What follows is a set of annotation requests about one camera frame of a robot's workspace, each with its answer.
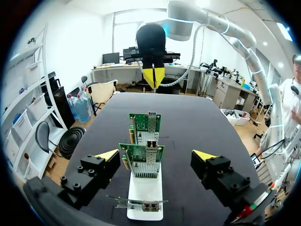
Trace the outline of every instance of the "white stand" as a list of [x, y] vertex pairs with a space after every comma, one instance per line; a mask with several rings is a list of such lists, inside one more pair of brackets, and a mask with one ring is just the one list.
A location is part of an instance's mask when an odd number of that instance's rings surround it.
[[[141, 201], [162, 201], [162, 172], [157, 178], [135, 178], [131, 173], [128, 199]], [[127, 210], [127, 217], [132, 220], [159, 221], [163, 219], [162, 209], [158, 212], [143, 212], [141, 210]]]

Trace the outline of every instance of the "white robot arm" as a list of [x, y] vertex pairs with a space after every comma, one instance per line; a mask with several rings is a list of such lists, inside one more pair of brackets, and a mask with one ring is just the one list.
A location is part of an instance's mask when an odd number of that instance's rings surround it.
[[168, 28], [166, 36], [173, 40], [188, 40], [191, 36], [193, 22], [205, 24], [205, 26], [212, 31], [232, 37], [230, 45], [245, 59], [252, 71], [254, 79], [259, 87], [263, 103], [265, 105], [273, 104], [271, 111], [271, 139], [269, 146], [275, 146], [264, 152], [262, 155], [268, 156], [273, 153], [272, 156], [266, 159], [266, 164], [271, 179], [275, 182], [275, 188], [277, 188], [281, 185], [285, 175], [291, 167], [288, 160], [293, 152], [294, 146], [301, 137], [301, 132], [297, 133], [288, 147], [283, 148], [283, 143], [279, 143], [279, 141], [285, 138], [280, 91], [277, 84], [272, 84], [268, 87], [264, 68], [257, 55], [251, 50], [252, 47], [256, 46], [255, 37], [250, 31], [242, 29], [223, 15], [186, 4], [182, 1], [169, 2], [167, 13], [169, 19], [167, 22]]

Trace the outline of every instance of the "ceiling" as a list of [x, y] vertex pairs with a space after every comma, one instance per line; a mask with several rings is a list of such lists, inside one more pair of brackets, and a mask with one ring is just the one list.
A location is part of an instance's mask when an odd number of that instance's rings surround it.
[[[82, 8], [98, 15], [135, 8], [167, 8], [168, 0], [62, 0], [66, 4]], [[283, 79], [293, 76], [292, 56], [297, 53], [293, 42], [286, 40], [276, 25], [278, 18], [258, 0], [184, 0], [196, 3], [220, 14], [250, 30], [257, 39], [257, 48], [277, 69]]]

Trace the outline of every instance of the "black table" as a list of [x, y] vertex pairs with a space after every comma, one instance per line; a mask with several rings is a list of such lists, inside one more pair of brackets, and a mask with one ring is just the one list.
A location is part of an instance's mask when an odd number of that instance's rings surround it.
[[253, 163], [234, 128], [213, 101], [181, 95], [118, 93], [98, 113], [70, 159], [66, 173], [76, 170], [87, 154], [100, 154], [130, 143], [129, 113], [155, 111], [162, 114], [158, 143], [165, 145], [162, 160], [164, 218], [161, 221], [135, 221], [126, 209], [116, 209], [117, 202], [107, 194], [127, 198], [130, 171], [122, 164], [106, 190], [100, 190], [87, 207], [81, 209], [104, 222], [123, 225], [205, 225], [219, 226], [230, 209], [205, 190], [190, 167], [193, 149], [224, 155], [234, 169], [259, 184]]

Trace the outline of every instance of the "man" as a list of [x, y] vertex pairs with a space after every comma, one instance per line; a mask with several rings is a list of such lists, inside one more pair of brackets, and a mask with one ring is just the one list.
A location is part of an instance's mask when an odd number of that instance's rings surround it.
[[[282, 116], [284, 119], [285, 139], [290, 140], [296, 130], [297, 125], [301, 124], [301, 56], [293, 56], [293, 79], [286, 79], [280, 85], [282, 99]], [[256, 155], [260, 155], [269, 147], [270, 128], [264, 133], [260, 140]]]

